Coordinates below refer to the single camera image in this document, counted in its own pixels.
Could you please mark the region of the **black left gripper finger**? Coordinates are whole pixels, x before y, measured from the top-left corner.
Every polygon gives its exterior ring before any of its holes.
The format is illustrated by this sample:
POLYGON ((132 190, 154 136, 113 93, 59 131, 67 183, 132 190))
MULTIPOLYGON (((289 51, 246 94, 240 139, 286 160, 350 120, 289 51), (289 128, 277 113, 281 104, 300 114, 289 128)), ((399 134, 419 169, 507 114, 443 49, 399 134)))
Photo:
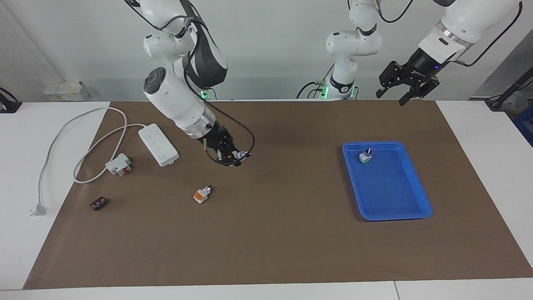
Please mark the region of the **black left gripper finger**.
POLYGON ((407 102, 414 98, 423 98, 427 96, 433 89, 439 86, 438 78, 413 78, 409 79, 404 84, 409 85, 409 91, 406 92, 399 100, 400 106, 407 104, 407 102))
POLYGON ((388 89, 405 84, 411 86, 411 66, 409 64, 400 65, 392 61, 379 75, 381 87, 376 91, 376 97, 381 98, 388 89))

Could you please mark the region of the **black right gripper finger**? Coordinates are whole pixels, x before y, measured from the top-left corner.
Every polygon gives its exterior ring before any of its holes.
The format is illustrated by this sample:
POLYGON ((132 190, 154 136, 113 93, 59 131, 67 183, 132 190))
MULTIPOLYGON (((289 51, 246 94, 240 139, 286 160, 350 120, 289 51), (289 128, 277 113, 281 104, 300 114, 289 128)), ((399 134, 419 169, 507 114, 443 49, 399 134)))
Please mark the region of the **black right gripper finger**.
POLYGON ((223 154, 231 153, 233 151, 240 152, 234 144, 234 138, 229 133, 226 127, 223 127, 223 154))
POLYGON ((238 167, 240 165, 242 165, 242 163, 240 162, 237 162, 236 165, 234 165, 234 163, 232 163, 232 160, 231 159, 228 159, 227 156, 232 154, 232 152, 229 154, 229 153, 226 153, 226 154, 223 154, 221 152, 217 152, 218 154, 221 154, 219 157, 217 158, 214 158, 213 156, 211 156, 210 153, 208 153, 208 157, 215 163, 219 164, 219 165, 222 165, 222 166, 225 166, 225 167, 238 167))

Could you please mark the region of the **white power strip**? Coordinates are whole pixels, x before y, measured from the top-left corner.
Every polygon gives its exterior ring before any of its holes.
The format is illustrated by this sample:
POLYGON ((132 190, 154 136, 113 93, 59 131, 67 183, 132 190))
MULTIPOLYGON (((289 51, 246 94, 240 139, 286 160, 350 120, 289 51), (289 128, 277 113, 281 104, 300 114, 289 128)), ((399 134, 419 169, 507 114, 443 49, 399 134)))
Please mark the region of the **white power strip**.
POLYGON ((155 123, 140 129, 138 135, 160 167, 172 165, 179 159, 176 148, 155 123))

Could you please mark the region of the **black pole stand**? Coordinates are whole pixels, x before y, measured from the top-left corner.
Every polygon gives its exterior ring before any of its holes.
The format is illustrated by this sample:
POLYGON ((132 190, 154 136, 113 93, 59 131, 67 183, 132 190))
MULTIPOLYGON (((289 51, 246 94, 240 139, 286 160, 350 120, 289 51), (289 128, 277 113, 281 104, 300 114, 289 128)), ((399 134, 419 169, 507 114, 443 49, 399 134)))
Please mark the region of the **black pole stand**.
POLYGON ((514 82, 501 95, 495 95, 485 100, 485 104, 493 111, 501 109, 504 102, 517 91, 525 89, 533 83, 533 66, 529 68, 516 82, 514 82))

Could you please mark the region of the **brown table mat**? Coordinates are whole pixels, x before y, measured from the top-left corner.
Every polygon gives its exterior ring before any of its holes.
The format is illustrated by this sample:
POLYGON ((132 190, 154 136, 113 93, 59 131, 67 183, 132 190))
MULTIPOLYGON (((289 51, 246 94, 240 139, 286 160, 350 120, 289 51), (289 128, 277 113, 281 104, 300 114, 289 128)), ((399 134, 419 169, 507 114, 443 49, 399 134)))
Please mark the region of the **brown table mat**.
POLYGON ((433 101, 219 103, 257 138, 240 167, 212 162, 149 102, 112 106, 158 124, 179 159, 160 167, 129 128, 132 172, 73 184, 25 289, 533 277, 433 101), (431 217, 358 213, 341 147, 374 140, 405 145, 431 217))

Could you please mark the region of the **white red circuit breaker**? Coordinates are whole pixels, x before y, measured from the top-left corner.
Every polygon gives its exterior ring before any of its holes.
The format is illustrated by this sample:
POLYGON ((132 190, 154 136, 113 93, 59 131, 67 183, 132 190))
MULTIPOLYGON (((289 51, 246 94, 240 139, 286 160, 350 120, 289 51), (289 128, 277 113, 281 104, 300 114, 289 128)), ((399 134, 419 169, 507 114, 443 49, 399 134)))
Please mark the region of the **white red circuit breaker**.
POLYGON ((105 168, 107 171, 113 175, 127 175, 131 172, 131 160, 123 153, 120 153, 112 161, 105 163, 105 168))

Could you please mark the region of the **blue plastic tray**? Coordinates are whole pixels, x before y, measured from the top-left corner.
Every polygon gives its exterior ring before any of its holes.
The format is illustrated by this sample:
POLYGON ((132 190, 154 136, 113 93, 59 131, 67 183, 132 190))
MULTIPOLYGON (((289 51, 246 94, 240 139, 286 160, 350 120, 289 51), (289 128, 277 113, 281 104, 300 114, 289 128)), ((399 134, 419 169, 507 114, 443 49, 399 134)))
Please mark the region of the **blue plastic tray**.
POLYGON ((341 149, 359 212, 366 220, 420 220, 432 216, 432 205, 401 142, 347 142, 341 149), (363 164, 359 155, 369 147, 372 159, 363 164))

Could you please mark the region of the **blue crate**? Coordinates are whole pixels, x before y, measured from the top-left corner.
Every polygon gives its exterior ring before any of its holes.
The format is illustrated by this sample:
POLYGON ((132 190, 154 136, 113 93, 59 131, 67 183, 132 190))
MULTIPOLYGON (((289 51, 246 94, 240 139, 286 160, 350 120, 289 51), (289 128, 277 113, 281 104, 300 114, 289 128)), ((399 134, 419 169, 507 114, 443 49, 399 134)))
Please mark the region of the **blue crate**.
POLYGON ((533 148, 533 105, 515 117, 512 123, 533 148))

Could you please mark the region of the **white background boxes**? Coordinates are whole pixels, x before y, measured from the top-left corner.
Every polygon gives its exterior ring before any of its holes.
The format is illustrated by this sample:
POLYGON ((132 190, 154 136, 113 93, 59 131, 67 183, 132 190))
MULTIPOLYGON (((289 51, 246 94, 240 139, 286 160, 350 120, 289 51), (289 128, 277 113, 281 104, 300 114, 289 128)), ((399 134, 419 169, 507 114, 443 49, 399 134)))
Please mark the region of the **white background boxes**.
POLYGON ((88 90, 80 81, 47 83, 43 93, 50 101, 86 101, 89 98, 88 90))

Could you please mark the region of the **black clamp stand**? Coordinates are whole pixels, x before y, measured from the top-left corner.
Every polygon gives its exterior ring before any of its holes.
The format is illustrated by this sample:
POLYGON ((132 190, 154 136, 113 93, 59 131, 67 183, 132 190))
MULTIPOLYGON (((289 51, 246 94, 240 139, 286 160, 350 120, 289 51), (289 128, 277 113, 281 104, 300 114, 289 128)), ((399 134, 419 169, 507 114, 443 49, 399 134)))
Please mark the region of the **black clamp stand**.
POLYGON ((13 114, 21 107, 22 102, 8 90, 0 87, 0 114, 13 114))

